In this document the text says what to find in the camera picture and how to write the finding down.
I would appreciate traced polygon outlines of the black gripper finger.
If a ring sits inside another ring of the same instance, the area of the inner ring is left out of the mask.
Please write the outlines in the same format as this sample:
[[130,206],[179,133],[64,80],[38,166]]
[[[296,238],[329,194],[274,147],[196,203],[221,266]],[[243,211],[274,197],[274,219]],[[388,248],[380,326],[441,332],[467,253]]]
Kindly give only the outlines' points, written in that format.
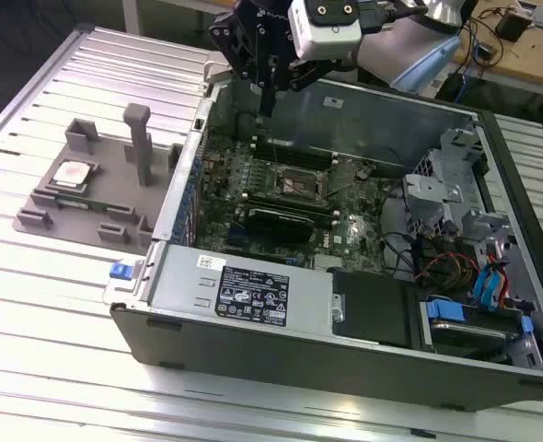
[[272,25],[271,17],[247,15],[233,12],[218,15],[209,33],[217,49],[223,54],[233,70],[260,89],[258,114],[271,117],[276,104],[272,80]]
[[309,61],[289,68],[288,89],[300,91],[331,72],[345,72],[343,60]]

